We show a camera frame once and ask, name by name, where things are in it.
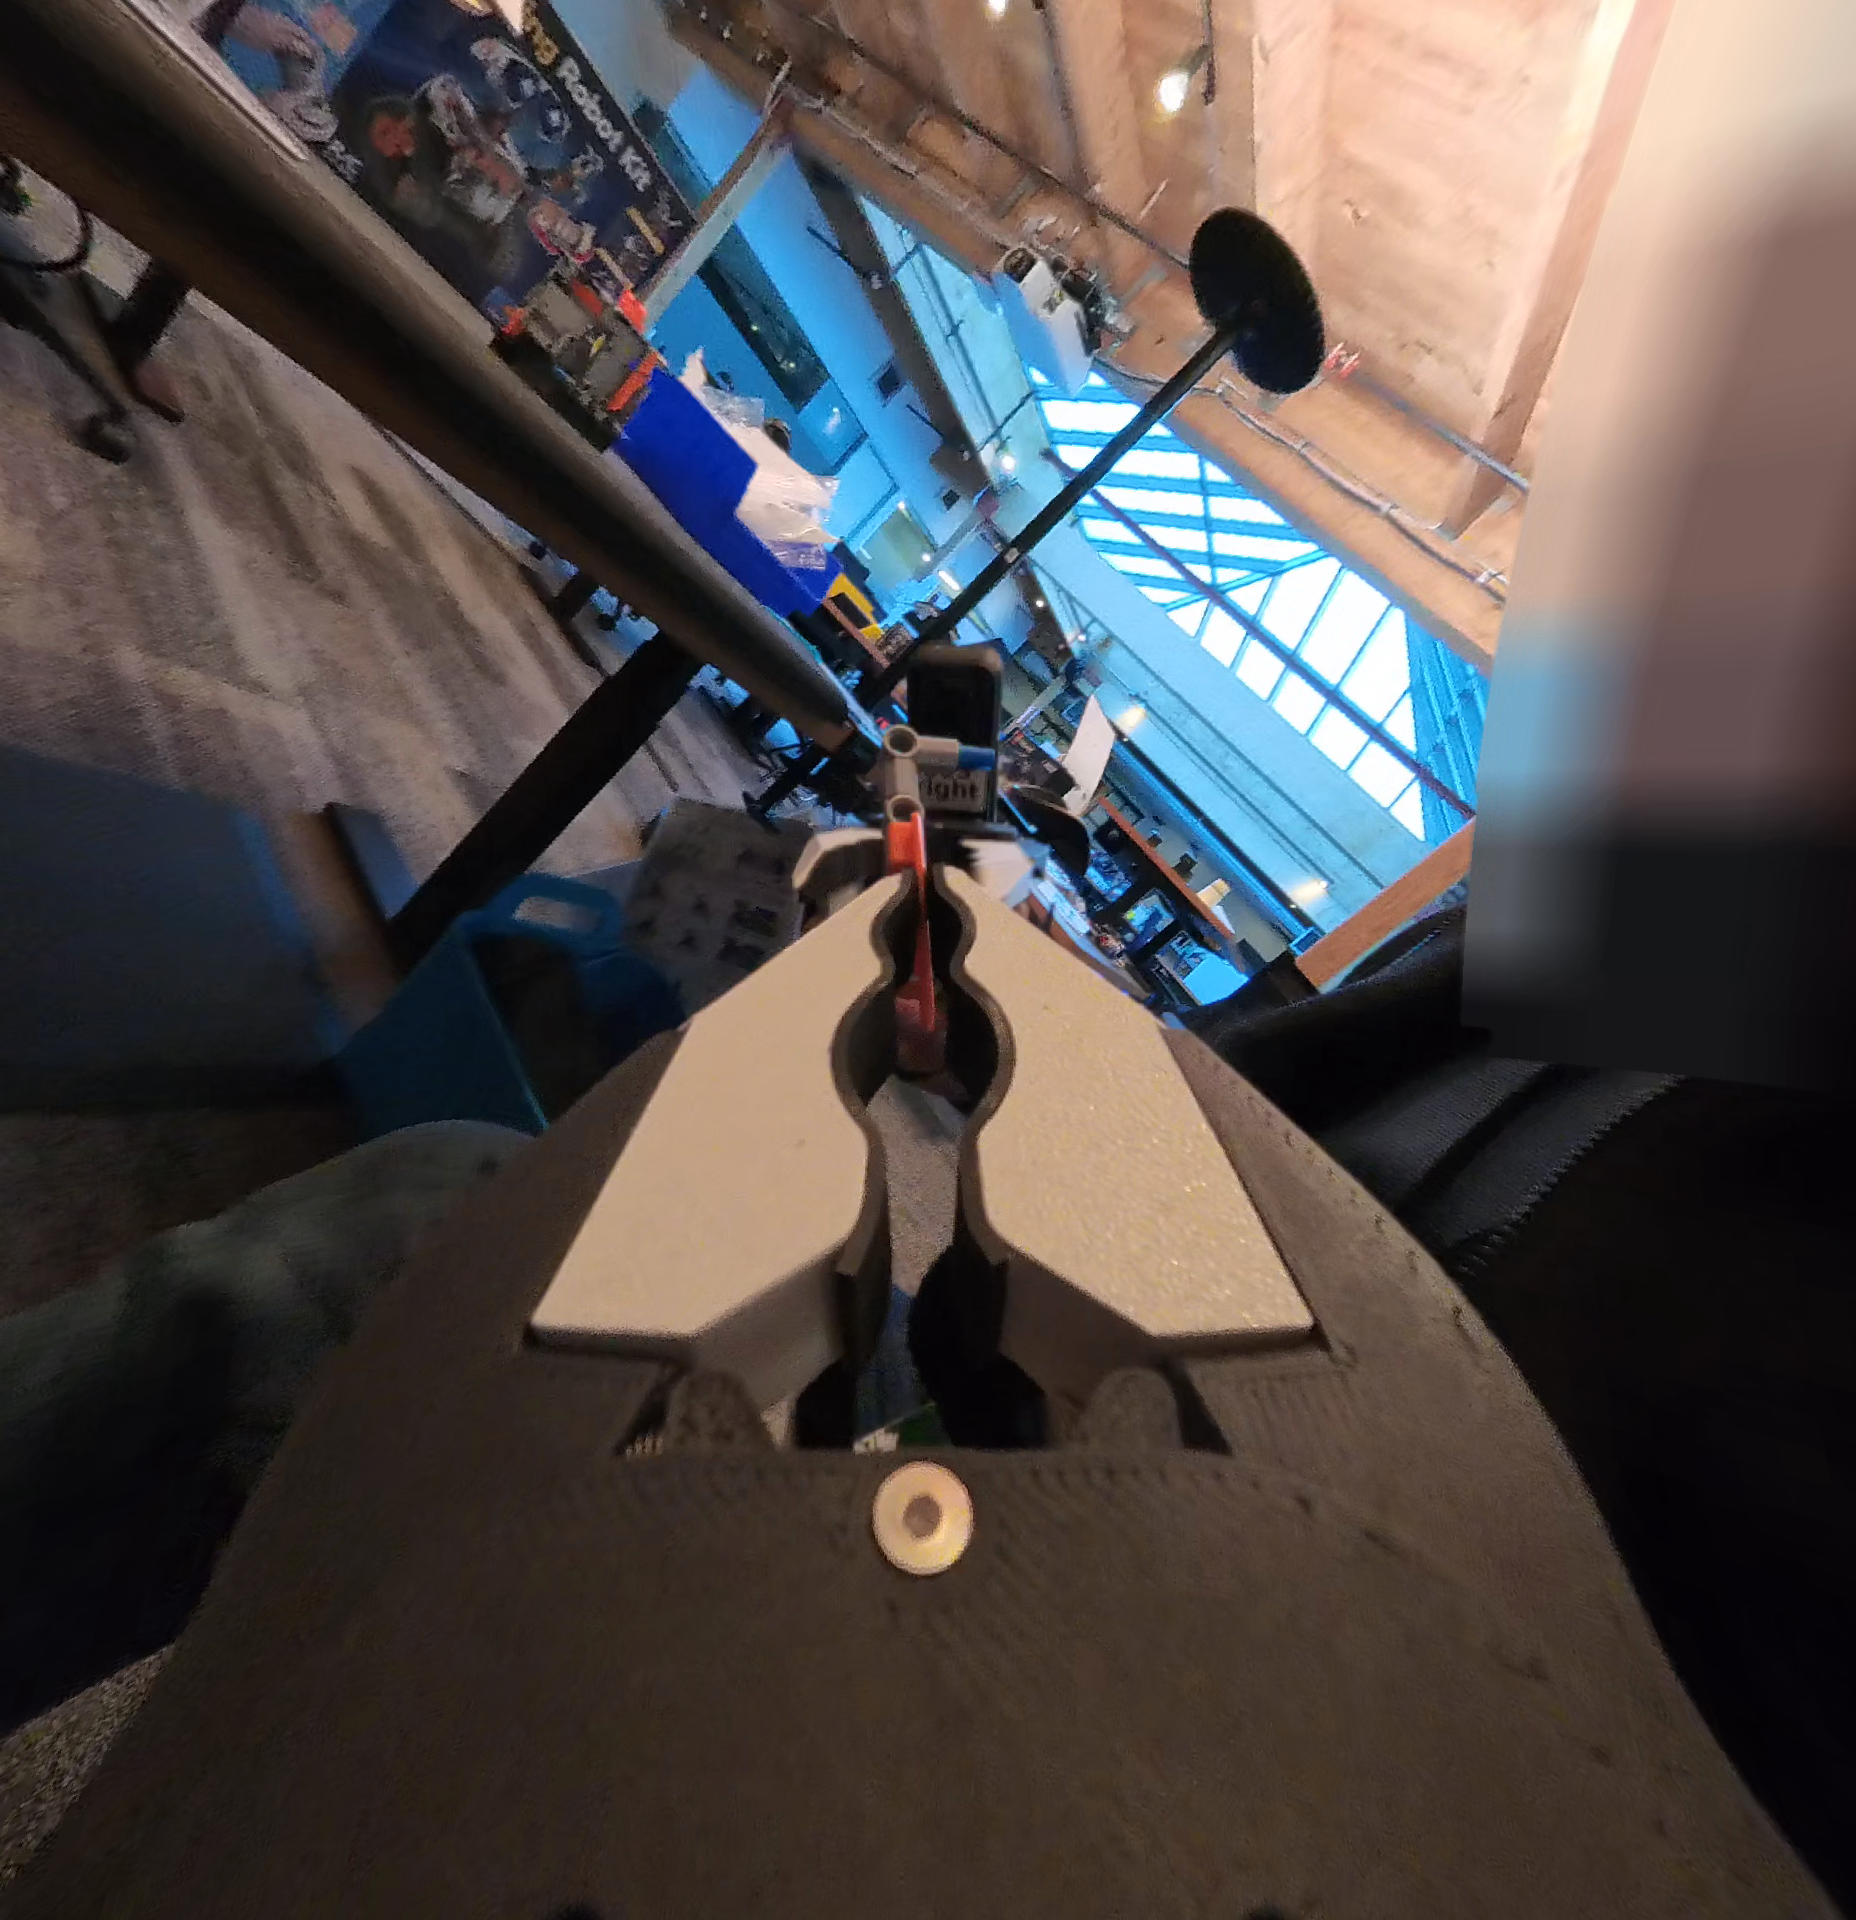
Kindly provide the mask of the teal fabric basket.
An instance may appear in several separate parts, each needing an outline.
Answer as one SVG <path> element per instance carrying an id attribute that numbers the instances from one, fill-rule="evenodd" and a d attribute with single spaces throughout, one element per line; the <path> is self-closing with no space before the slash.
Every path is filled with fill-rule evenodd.
<path id="1" fill-rule="evenodd" d="M 338 1077 L 361 1139 L 422 1124 L 540 1134 L 683 1016 L 608 886 L 524 876 L 426 949 L 338 1048 Z"/>

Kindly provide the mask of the clear bag of sheets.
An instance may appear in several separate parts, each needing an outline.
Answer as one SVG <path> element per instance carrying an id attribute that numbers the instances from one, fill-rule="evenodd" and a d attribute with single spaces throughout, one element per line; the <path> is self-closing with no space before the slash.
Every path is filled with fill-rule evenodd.
<path id="1" fill-rule="evenodd" d="M 675 796 L 651 825 L 626 896 L 626 949 L 699 1010 L 797 939 L 806 832 Z"/>

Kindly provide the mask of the toy building-block model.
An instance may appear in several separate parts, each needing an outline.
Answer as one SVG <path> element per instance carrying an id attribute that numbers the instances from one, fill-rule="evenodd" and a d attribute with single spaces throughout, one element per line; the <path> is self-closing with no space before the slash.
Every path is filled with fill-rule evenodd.
<path id="1" fill-rule="evenodd" d="M 604 302 L 567 278 L 544 278 L 524 302 L 507 302 L 489 350 L 598 449 L 622 434 L 663 366 L 626 317 L 626 302 Z"/>

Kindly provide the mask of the person's right forearm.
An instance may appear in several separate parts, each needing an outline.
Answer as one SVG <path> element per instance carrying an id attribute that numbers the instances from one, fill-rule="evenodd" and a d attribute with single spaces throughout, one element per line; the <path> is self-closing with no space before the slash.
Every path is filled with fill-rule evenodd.
<path id="1" fill-rule="evenodd" d="M 1396 1096 L 1480 1054 L 1480 1033 L 1461 1021 L 1467 919 L 1467 902 L 1420 917 L 1336 990 L 1312 990 L 1299 961 L 1276 961 L 1188 1013 L 1183 1031 L 1309 1139 L 1336 1147 Z"/>

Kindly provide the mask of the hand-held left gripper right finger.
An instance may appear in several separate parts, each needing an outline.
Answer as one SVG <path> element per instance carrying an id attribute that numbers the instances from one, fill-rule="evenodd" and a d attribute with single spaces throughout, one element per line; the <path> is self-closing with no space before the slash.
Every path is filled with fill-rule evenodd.
<path id="1" fill-rule="evenodd" d="M 1115 1375 L 1309 1352 L 1319 1323 L 1173 1031 L 962 865 L 927 882 L 956 1221 L 913 1359 L 956 1450 L 1044 1450 Z"/>

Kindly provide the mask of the person's left leg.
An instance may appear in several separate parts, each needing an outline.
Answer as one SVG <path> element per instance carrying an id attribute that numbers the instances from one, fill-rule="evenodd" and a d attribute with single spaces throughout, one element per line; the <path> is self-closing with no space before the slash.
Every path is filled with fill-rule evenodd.
<path id="1" fill-rule="evenodd" d="M 316 1365 L 524 1142 L 360 1142 L 0 1323 L 0 1739 L 175 1643 Z"/>

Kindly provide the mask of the blue plastic bin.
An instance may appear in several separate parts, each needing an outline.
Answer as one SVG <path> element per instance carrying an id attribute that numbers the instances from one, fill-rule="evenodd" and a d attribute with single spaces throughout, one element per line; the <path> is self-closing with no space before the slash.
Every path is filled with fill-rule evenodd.
<path id="1" fill-rule="evenodd" d="M 724 438 L 720 425 L 675 375 L 651 375 L 647 400 L 626 419 L 617 454 L 766 610 L 818 610 L 840 572 L 835 546 L 818 565 L 790 570 L 738 522 L 754 465 Z"/>

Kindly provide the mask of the blue toy kit box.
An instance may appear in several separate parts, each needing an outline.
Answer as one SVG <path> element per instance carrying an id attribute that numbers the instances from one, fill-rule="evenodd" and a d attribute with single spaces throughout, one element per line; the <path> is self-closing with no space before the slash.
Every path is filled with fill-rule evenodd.
<path id="1" fill-rule="evenodd" d="M 219 58 L 463 302 L 643 295 L 696 210 L 549 6 L 251 0 Z"/>

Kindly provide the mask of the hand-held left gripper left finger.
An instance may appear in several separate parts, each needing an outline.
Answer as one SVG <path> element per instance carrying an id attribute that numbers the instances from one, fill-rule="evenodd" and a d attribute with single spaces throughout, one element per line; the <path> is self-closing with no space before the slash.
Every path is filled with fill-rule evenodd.
<path id="1" fill-rule="evenodd" d="M 852 1445 L 890 1307 L 890 878 L 675 1036 L 531 1314 L 531 1381 L 622 1445 L 683 1381 Z"/>

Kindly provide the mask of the orange pointed plastic piece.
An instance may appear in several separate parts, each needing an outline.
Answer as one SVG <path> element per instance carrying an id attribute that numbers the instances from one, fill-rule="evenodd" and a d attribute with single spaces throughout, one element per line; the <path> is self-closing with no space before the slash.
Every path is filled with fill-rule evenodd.
<path id="1" fill-rule="evenodd" d="M 896 1068 L 909 1077 L 933 1077 L 945 1067 L 945 1021 L 927 917 L 927 821 L 917 832 L 888 825 L 888 871 L 909 878 L 913 902 L 913 932 L 896 972 Z"/>

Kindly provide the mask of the crumpled clear plastic bags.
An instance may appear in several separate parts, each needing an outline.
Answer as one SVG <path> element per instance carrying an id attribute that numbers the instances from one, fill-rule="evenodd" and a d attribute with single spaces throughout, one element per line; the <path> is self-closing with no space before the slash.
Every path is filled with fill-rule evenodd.
<path id="1" fill-rule="evenodd" d="M 687 395 L 720 425 L 724 438 L 754 465 L 738 522 L 790 570 L 812 570 L 835 546 L 835 476 L 816 476 L 793 458 L 783 419 L 763 400 L 712 379 L 696 350 L 682 371 Z"/>

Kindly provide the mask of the dark flat box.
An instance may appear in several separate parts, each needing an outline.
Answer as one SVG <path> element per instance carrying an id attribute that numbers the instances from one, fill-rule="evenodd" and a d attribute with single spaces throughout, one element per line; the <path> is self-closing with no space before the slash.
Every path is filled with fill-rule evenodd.
<path id="1" fill-rule="evenodd" d="M 330 1098 L 338 1045 L 258 815 L 0 745 L 0 1113 Z"/>

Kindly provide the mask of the black table leg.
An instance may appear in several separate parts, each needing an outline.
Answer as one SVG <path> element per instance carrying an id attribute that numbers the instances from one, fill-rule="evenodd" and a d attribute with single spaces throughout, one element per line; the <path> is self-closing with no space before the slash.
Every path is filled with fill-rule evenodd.
<path id="1" fill-rule="evenodd" d="M 507 882 L 531 876 L 532 860 L 651 742 L 693 677 L 696 659 L 675 637 L 643 637 L 389 919 L 395 961 L 411 967 L 463 912 L 486 909 Z"/>

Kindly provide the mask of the black pole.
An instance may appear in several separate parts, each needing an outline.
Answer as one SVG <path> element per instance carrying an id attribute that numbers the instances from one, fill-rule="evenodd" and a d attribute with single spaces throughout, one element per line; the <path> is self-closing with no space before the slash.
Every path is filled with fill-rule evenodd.
<path id="1" fill-rule="evenodd" d="M 1284 576 L 1301 572 L 1319 584 L 1309 617 L 1319 617 L 1345 565 L 1197 454 L 1156 389 L 1136 402 L 1094 361 L 1066 386 L 1014 345 L 1004 295 L 964 284 L 933 250 L 882 250 L 882 259 L 947 395 L 969 400 L 989 426 L 983 450 L 997 512 L 964 543 L 989 537 L 994 552 L 1014 558 L 989 593 L 1008 593 L 1019 610 L 976 600 L 945 637 L 1031 649 L 1023 678 L 1048 669 L 1044 687 L 1055 687 L 1094 643 L 1115 637 L 1104 593 L 1126 580 L 1136 604 L 1227 669 L 1262 646 L 1269 659 L 1251 671 L 1251 687 L 1276 695 L 1301 628 L 1276 632 L 1266 608 Z"/>

